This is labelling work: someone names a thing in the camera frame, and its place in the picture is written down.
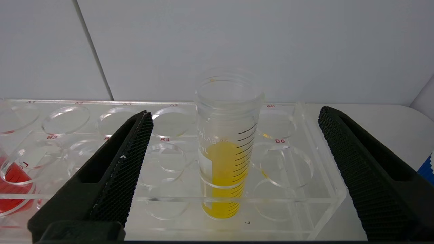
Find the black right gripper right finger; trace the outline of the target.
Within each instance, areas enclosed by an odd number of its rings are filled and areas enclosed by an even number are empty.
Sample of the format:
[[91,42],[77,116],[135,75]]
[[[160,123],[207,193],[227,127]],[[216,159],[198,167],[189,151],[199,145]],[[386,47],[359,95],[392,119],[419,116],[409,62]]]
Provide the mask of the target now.
[[433,240],[433,184],[343,112],[324,106],[318,124],[367,239]]

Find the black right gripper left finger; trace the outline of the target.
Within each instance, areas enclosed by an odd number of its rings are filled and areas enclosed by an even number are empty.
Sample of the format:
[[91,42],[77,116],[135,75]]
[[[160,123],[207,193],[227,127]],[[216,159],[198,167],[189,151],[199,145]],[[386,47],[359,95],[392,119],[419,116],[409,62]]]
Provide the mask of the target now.
[[114,221],[125,225],[153,130],[146,110],[129,118],[28,221]]

